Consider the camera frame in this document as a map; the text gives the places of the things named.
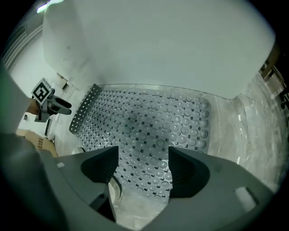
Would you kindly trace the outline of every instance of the white bathtub wall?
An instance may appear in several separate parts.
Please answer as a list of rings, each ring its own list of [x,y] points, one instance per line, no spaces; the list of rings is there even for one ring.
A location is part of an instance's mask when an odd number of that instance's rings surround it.
[[[245,0],[71,0],[48,7],[46,61],[75,86],[156,84],[234,98],[275,34]]]
[[[32,96],[31,91],[42,78],[45,78],[56,90],[56,95],[62,95],[62,89],[58,87],[60,78],[44,60],[42,37],[36,39],[20,56],[10,74],[27,97]],[[27,112],[25,114],[28,119],[21,120],[19,129],[28,129],[40,136],[45,136],[47,123],[34,122],[35,115]]]

